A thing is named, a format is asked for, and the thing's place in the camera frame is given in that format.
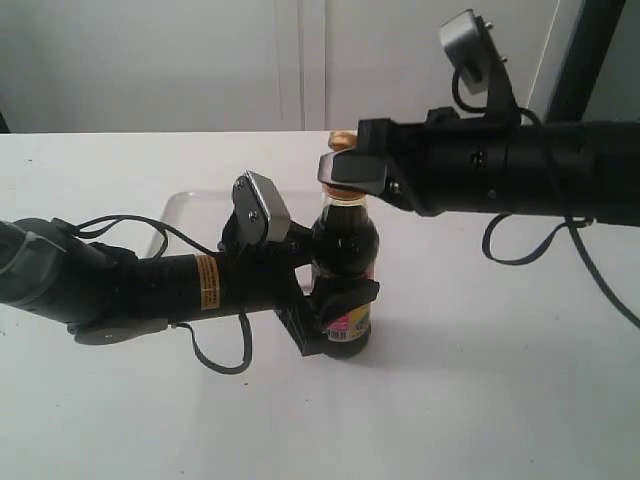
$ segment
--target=white table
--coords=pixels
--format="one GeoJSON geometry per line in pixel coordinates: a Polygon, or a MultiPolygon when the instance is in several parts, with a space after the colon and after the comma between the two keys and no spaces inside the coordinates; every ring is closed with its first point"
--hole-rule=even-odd
{"type": "MultiPolygon", "coordinates": [[[[228,189],[247,168],[317,191],[326,138],[0,136],[0,218],[159,217],[172,194],[228,189]]],[[[1,307],[0,478],[638,478],[640,332],[566,233],[538,263],[507,268],[481,256],[486,216],[420,219],[377,201],[371,214],[383,287],[371,343],[349,361],[300,358],[269,312],[252,315],[251,368],[224,377],[184,331],[85,347],[1,307]]],[[[513,219],[496,251],[525,253],[555,221],[513,219]]],[[[640,231],[584,236],[640,311],[640,231]]],[[[143,254],[150,238],[127,225],[105,240],[143,254]]],[[[236,320],[197,327],[216,360],[239,358],[236,320]]]]}

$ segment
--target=gold bottle cap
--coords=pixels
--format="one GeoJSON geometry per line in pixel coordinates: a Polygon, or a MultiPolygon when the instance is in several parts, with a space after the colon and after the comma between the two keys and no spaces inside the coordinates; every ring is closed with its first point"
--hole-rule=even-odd
{"type": "MultiPolygon", "coordinates": [[[[356,146],[358,137],[355,133],[346,131],[334,131],[329,134],[329,148],[334,152],[340,150],[346,150],[356,146]]],[[[328,185],[322,185],[322,190],[331,198],[336,200],[351,201],[359,200],[365,196],[362,192],[352,192],[349,190],[341,190],[339,188],[333,188],[328,185]]]]}

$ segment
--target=wall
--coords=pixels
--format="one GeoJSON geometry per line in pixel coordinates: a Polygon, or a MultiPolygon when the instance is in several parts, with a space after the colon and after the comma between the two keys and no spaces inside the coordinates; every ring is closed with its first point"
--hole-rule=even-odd
{"type": "MultiPolygon", "coordinates": [[[[495,25],[516,99],[526,104],[558,1],[472,3],[495,25]]],[[[429,107],[451,105],[452,67],[438,28],[469,6],[468,0],[329,0],[328,125],[353,128],[362,116],[423,121],[429,107]]]]}
{"type": "Polygon", "coordinates": [[[451,104],[438,27],[473,7],[544,113],[581,1],[0,0],[0,110],[16,132],[421,121],[451,104]]]}
{"type": "Polygon", "coordinates": [[[297,121],[281,111],[275,2],[2,2],[0,108],[14,131],[299,127],[299,99],[297,121]]]}
{"type": "Polygon", "coordinates": [[[585,120],[640,119],[640,2],[628,1],[584,114],[585,120]]]}

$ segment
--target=colorful label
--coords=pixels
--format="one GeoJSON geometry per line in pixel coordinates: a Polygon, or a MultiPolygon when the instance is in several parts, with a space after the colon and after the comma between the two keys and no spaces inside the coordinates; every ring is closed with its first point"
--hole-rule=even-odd
{"type": "MultiPolygon", "coordinates": [[[[373,279],[373,265],[362,277],[373,279]]],[[[327,338],[332,342],[351,342],[367,332],[371,324],[370,318],[370,303],[351,310],[327,327],[327,338]]]]}
{"type": "Polygon", "coordinates": [[[220,272],[216,259],[208,255],[196,255],[200,274],[200,310],[220,308],[220,272]]]}

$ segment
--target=cable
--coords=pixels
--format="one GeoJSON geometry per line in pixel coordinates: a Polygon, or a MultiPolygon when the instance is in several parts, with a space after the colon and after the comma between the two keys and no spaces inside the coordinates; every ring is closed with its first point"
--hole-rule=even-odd
{"type": "MultiPolygon", "coordinates": [[[[168,238],[167,232],[172,233],[173,235],[178,237],[180,240],[185,242],[187,245],[190,245],[191,247],[195,248],[196,250],[199,250],[205,255],[209,255],[211,257],[216,255],[216,252],[209,250],[208,248],[199,244],[195,240],[189,238],[187,235],[182,233],[177,228],[172,227],[171,225],[166,224],[164,222],[160,222],[159,220],[154,220],[152,218],[147,218],[147,217],[141,217],[138,215],[106,215],[104,217],[99,217],[94,220],[89,220],[88,222],[84,222],[79,225],[72,225],[72,224],[67,224],[67,225],[70,228],[70,233],[72,235],[74,235],[77,238],[88,240],[88,239],[98,238],[99,236],[108,232],[117,224],[124,222],[125,220],[131,220],[134,222],[141,222],[141,223],[150,225],[153,228],[155,228],[158,231],[158,233],[160,233],[160,235],[162,235],[163,237],[162,245],[158,249],[158,252],[156,252],[156,254],[152,257],[153,260],[160,258],[166,252],[167,247],[169,246],[169,238],[168,238]],[[85,232],[82,231],[87,227],[92,227],[94,225],[104,223],[104,222],[111,222],[111,223],[109,223],[108,225],[105,225],[102,228],[98,228],[97,230],[91,230],[91,231],[85,231],[85,232]]],[[[205,367],[213,370],[214,372],[221,373],[223,375],[237,375],[238,373],[242,373],[247,368],[249,368],[249,365],[251,365],[251,360],[253,358],[253,338],[251,335],[251,324],[249,323],[249,319],[247,318],[247,314],[244,311],[244,308],[240,311],[240,313],[238,313],[238,320],[240,321],[240,328],[242,329],[242,341],[244,345],[244,353],[242,354],[242,363],[236,367],[226,367],[224,365],[220,365],[209,360],[205,356],[205,354],[202,353],[202,350],[200,350],[200,347],[196,342],[196,334],[193,330],[193,327],[191,327],[191,325],[189,325],[188,323],[185,323],[185,322],[176,323],[174,324],[174,327],[186,328],[187,330],[189,330],[189,333],[191,334],[191,344],[193,345],[193,352],[195,353],[196,358],[205,367]]]]}
{"type": "Polygon", "coordinates": [[[451,96],[453,97],[453,101],[456,102],[456,105],[460,110],[467,113],[486,113],[486,107],[472,107],[462,100],[462,97],[460,96],[460,76],[462,75],[463,69],[464,64],[460,64],[453,72],[453,79],[451,80],[451,96]]]}
{"type": "MultiPolygon", "coordinates": [[[[489,225],[487,225],[487,228],[484,231],[484,235],[482,236],[482,253],[489,260],[493,260],[494,262],[499,263],[500,265],[507,265],[510,267],[520,267],[522,265],[529,265],[530,263],[535,262],[537,259],[539,259],[542,255],[544,255],[547,252],[547,250],[551,246],[551,243],[553,242],[553,239],[556,236],[556,233],[558,233],[560,230],[562,230],[565,227],[568,228],[567,222],[561,223],[557,225],[551,231],[551,233],[547,235],[547,238],[545,238],[542,241],[542,243],[540,243],[540,245],[538,245],[535,248],[535,250],[531,252],[529,255],[525,255],[522,258],[516,258],[514,260],[502,260],[494,257],[493,253],[491,252],[491,237],[493,235],[493,231],[498,226],[498,224],[502,222],[505,218],[508,218],[510,216],[511,216],[510,213],[501,213],[500,215],[494,217],[494,219],[489,222],[489,225]]],[[[585,218],[583,220],[580,220],[579,222],[576,222],[576,227],[584,228],[584,227],[588,227],[592,223],[593,221],[590,218],[585,218]]]]}
{"type": "Polygon", "coordinates": [[[247,314],[244,312],[240,312],[238,314],[238,318],[240,319],[240,328],[242,328],[242,340],[244,343],[244,353],[242,354],[242,363],[237,367],[225,367],[224,365],[220,365],[218,363],[212,362],[209,360],[200,347],[198,347],[198,343],[196,342],[196,333],[193,331],[193,327],[188,323],[180,322],[176,323],[174,326],[179,328],[186,328],[191,333],[191,344],[193,345],[193,351],[196,354],[196,358],[200,360],[205,367],[213,370],[214,372],[221,373],[223,375],[237,375],[239,373],[244,372],[249,365],[251,365],[251,360],[253,358],[253,341],[251,338],[251,324],[249,323],[249,319],[247,318],[247,314]]]}
{"type": "Polygon", "coordinates": [[[638,318],[623,302],[618,298],[618,296],[614,293],[614,291],[609,287],[605,279],[602,277],[602,274],[596,267],[593,259],[589,255],[587,248],[582,241],[582,237],[578,232],[578,226],[576,225],[573,216],[571,215],[570,209],[565,201],[564,195],[562,193],[562,188],[560,187],[560,181],[558,180],[558,167],[556,165],[555,159],[553,158],[553,154],[551,153],[551,149],[549,148],[549,143],[547,142],[547,135],[544,130],[544,126],[542,122],[538,118],[538,116],[533,113],[531,110],[526,108],[520,108],[520,113],[531,120],[531,123],[534,124],[536,129],[540,134],[540,146],[542,157],[545,161],[545,165],[547,167],[547,174],[549,175],[549,181],[551,182],[551,186],[554,190],[554,193],[560,203],[560,207],[562,208],[564,220],[567,224],[567,229],[569,230],[569,235],[571,236],[571,240],[573,240],[573,244],[578,251],[578,255],[580,259],[584,263],[584,266],[587,268],[589,274],[600,288],[602,294],[611,302],[611,304],[620,312],[627,320],[633,323],[637,328],[640,329],[640,318],[638,318]]]}
{"type": "MultiPolygon", "coordinates": [[[[453,96],[453,100],[455,101],[458,108],[460,108],[461,110],[467,113],[473,113],[473,114],[485,113],[487,111],[486,107],[472,107],[470,105],[467,105],[460,97],[460,75],[462,73],[462,68],[463,68],[462,66],[458,66],[453,72],[453,79],[451,81],[451,95],[453,96]]],[[[578,222],[574,220],[573,215],[571,214],[571,209],[569,208],[564,198],[564,194],[560,186],[558,167],[556,165],[555,159],[553,158],[551,149],[549,148],[549,143],[547,142],[547,135],[544,129],[544,125],[542,124],[538,116],[531,110],[519,107],[518,111],[520,112],[520,115],[528,118],[531,121],[531,123],[533,123],[534,127],[536,128],[540,136],[540,153],[544,160],[544,164],[547,170],[547,175],[549,177],[549,182],[551,183],[551,187],[553,189],[554,195],[556,196],[556,199],[560,204],[562,216],[564,217],[564,223],[558,225],[547,236],[547,238],[545,238],[543,242],[529,255],[526,255],[522,258],[515,259],[515,260],[500,260],[495,258],[491,253],[491,235],[494,229],[496,228],[496,226],[498,225],[498,223],[500,223],[502,220],[507,218],[509,215],[506,215],[506,214],[498,215],[489,223],[489,225],[487,226],[484,232],[484,235],[482,238],[482,253],[490,260],[493,260],[494,262],[500,263],[502,265],[509,265],[509,266],[527,265],[531,262],[534,262],[538,258],[540,258],[548,250],[549,246],[551,245],[551,242],[553,241],[553,238],[555,237],[555,234],[563,227],[567,227],[571,240],[573,241],[573,244],[575,245],[576,250],[578,251],[578,255],[580,259],[584,263],[584,266],[587,268],[587,271],[589,272],[593,280],[596,282],[596,285],[598,285],[598,288],[600,289],[602,294],[607,298],[607,300],[609,300],[609,302],[616,308],[616,310],[618,310],[618,312],[620,312],[627,320],[629,320],[633,325],[635,325],[638,329],[640,329],[640,318],[638,318],[622,302],[622,300],[618,298],[618,296],[614,293],[611,287],[607,284],[605,279],[602,277],[602,274],[598,270],[598,267],[596,267],[595,263],[593,262],[593,259],[589,255],[589,252],[587,251],[587,248],[585,247],[584,242],[582,241],[582,237],[580,236],[578,229],[584,228],[590,225],[591,219],[584,219],[578,222]]]]}

